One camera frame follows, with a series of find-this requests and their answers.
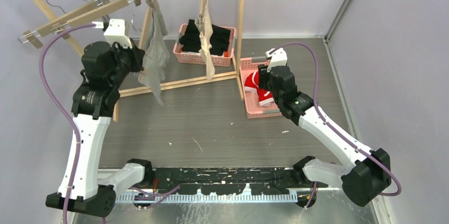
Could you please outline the red underwear white trim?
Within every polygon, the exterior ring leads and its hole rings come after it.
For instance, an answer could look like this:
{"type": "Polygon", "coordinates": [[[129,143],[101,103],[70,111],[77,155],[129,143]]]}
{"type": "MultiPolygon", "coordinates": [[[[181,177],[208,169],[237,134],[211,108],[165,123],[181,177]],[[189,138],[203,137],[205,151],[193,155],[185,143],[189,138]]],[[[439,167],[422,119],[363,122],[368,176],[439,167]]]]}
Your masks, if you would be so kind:
{"type": "Polygon", "coordinates": [[[254,71],[247,76],[244,83],[244,90],[257,94],[259,106],[270,106],[274,103],[272,93],[259,86],[258,71],[254,71]]]}

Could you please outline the grey striped underwear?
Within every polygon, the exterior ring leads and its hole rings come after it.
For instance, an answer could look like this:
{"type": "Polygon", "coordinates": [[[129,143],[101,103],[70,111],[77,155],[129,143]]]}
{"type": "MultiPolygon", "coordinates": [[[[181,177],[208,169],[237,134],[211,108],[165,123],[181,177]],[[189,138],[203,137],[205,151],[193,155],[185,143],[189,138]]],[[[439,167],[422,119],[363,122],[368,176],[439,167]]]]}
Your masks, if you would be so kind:
{"type": "Polygon", "coordinates": [[[143,58],[143,71],[138,74],[138,82],[149,87],[158,104],[163,105],[161,99],[161,82],[165,79],[164,69],[169,61],[168,51],[164,37],[168,34],[166,23],[162,15],[158,0],[154,0],[154,33],[148,52],[143,58]]]}

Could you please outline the wooden hanger of red underwear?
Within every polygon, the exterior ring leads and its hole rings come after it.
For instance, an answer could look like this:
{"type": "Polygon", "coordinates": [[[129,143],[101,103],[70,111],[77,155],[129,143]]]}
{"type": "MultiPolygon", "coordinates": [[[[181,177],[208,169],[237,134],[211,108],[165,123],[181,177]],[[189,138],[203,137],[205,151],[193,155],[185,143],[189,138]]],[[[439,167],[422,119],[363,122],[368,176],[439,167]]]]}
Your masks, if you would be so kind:
{"type": "Polygon", "coordinates": [[[88,24],[90,22],[93,22],[96,19],[99,19],[101,17],[105,17],[106,15],[109,15],[111,13],[114,13],[122,8],[125,8],[126,6],[129,6],[131,3],[134,3],[135,6],[139,6],[141,4],[141,0],[114,0],[110,1],[106,5],[102,5],[99,8],[94,9],[93,11],[87,12],[81,16],[78,16],[74,19],[71,19],[67,21],[67,23],[64,25],[62,30],[67,28],[73,28],[82,24],[88,24]]]}

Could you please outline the wooden hanger of striped underwear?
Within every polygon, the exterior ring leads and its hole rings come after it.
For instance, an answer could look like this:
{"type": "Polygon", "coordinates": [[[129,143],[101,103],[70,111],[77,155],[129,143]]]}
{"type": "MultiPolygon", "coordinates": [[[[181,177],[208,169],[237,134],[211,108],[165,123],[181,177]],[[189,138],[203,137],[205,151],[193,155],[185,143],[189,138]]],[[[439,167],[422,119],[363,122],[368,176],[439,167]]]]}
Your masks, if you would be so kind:
{"type": "Polygon", "coordinates": [[[148,52],[151,39],[154,33],[154,12],[155,12],[155,6],[154,6],[154,0],[145,0],[145,3],[147,5],[146,11],[143,17],[143,25],[141,27],[141,34],[139,37],[139,43],[138,48],[148,52]]]}

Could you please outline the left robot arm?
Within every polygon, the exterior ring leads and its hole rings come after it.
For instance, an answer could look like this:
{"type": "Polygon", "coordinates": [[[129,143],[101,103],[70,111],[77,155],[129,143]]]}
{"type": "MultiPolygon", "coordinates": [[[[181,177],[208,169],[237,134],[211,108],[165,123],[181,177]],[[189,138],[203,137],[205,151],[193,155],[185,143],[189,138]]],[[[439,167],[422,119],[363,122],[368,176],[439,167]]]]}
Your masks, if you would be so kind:
{"type": "Polygon", "coordinates": [[[98,41],[82,56],[83,82],[73,95],[69,120],[75,125],[68,163],[57,192],[46,206],[95,217],[108,216],[117,196],[128,188],[152,186],[155,173],[149,160],[130,159],[118,171],[100,179],[98,166],[106,131],[118,101],[119,87],[130,72],[143,69],[144,51],[134,43],[123,46],[98,41]]]}

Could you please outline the empty wooden clip hanger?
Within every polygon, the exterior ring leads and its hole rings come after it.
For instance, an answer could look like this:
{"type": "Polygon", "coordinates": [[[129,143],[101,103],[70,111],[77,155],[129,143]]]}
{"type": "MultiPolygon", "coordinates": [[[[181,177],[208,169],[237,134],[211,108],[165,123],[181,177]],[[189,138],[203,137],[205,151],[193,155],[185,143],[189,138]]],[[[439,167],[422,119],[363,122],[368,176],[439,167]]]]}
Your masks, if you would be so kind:
{"type": "Polygon", "coordinates": [[[31,43],[35,48],[39,49],[43,47],[42,42],[39,40],[39,37],[45,37],[49,34],[56,33],[61,31],[67,21],[74,19],[78,16],[81,16],[87,12],[93,11],[96,8],[101,7],[102,5],[106,5],[110,0],[93,0],[87,2],[85,5],[72,10],[64,15],[57,17],[54,20],[49,21],[48,23],[38,27],[34,31],[25,31],[18,41],[22,44],[31,43]]]}

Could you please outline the beige underwear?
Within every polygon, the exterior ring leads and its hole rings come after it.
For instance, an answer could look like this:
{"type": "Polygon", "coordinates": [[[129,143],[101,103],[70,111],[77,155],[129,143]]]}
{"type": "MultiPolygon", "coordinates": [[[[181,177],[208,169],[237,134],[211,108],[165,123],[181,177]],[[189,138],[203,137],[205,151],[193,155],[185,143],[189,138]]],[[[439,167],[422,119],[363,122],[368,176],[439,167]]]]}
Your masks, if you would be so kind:
{"type": "Polygon", "coordinates": [[[212,77],[215,75],[215,67],[213,65],[212,57],[210,49],[212,47],[210,43],[210,38],[213,34],[212,29],[212,23],[210,19],[210,23],[208,23],[205,27],[205,30],[200,32],[199,31],[199,37],[200,37],[200,56],[202,57],[205,66],[206,66],[206,78],[207,80],[211,80],[212,77]]]}

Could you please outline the empty pink basket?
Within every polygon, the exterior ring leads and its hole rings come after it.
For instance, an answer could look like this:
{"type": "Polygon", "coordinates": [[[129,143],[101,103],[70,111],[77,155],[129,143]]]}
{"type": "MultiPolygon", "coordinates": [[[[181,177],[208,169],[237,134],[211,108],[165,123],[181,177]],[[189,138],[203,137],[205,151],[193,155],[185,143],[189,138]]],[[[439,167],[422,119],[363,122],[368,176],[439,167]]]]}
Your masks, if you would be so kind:
{"type": "MultiPolygon", "coordinates": [[[[240,59],[240,79],[242,87],[244,87],[246,78],[254,71],[257,70],[259,65],[268,65],[269,60],[263,57],[251,57],[251,58],[241,58],[240,59]]],[[[246,115],[248,119],[258,119],[258,118],[269,118],[281,116],[281,112],[277,108],[276,104],[271,104],[270,106],[259,106],[258,96],[256,93],[250,93],[243,90],[244,102],[246,108],[246,115]]]]}

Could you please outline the wooden clothes rack frame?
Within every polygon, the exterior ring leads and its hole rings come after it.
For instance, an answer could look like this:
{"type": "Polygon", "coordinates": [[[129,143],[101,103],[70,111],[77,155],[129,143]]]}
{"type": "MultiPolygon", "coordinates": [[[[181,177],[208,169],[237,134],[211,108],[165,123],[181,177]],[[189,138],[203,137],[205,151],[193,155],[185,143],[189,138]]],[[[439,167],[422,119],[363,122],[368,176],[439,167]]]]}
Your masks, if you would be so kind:
{"type": "MultiPolygon", "coordinates": [[[[52,11],[52,9],[49,7],[50,4],[46,2],[46,0],[33,0],[35,5],[41,10],[41,12],[48,18],[49,21],[56,19],[55,13],[52,11]]],[[[187,86],[193,86],[193,85],[200,85],[200,84],[206,84],[206,83],[212,83],[212,82],[218,82],[222,80],[229,80],[229,79],[238,79],[238,86],[240,90],[240,97],[241,100],[244,100],[244,93],[243,93],[243,87],[240,80],[240,72],[239,72],[239,66],[240,66],[240,59],[241,59],[241,41],[242,41],[242,32],[243,32],[243,18],[244,18],[244,0],[239,0],[239,12],[238,12],[238,29],[234,31],[234,33],[237,34],[237,42],[233,42],[234,44],[237,43],[237,51],[234,49],[234,54],[232,55],[232,62],[234,64],[234,72],[227,72],[227,73],[220,73],[215,74],[211,80],[207,80],[206,76],[203,77],[196,77],[196,78],[189,78],[189,79],[183,79],[168,83],[162,83],[161,84],[161,90],[169,90],[169,89],[175,89],[175,88],[181,88],[181,87],[187,87],[187,86]]],[[[81,45],[76,41],[76,39],[72,38],[70,35],[66,38],[63,37],[75,50],[75,52],[82,57],[84,54],[81,45]]],[[[140,94],[146,94],[152,92],[151,89],[147,86],[137,87],[137,88],[131,88],[131,89],[125,89],[120,91],[121,96],[128,97],[128,96],[135,96],[140,94]]]]}

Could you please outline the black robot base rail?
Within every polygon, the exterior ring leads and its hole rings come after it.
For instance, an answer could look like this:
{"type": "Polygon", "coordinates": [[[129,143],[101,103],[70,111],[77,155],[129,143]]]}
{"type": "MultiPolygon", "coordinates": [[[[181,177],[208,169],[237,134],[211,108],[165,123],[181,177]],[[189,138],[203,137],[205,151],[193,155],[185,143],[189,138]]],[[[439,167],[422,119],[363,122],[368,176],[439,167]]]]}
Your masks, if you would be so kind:
{"type": "Polygon", "coordinates": [[[133,187],[150,193],[167,193],[176,186],[180,195],[239,195],[249,186],[251,195],[282,195],[313,187],[291,167],[158,167],[151,180],[133,187]]]}

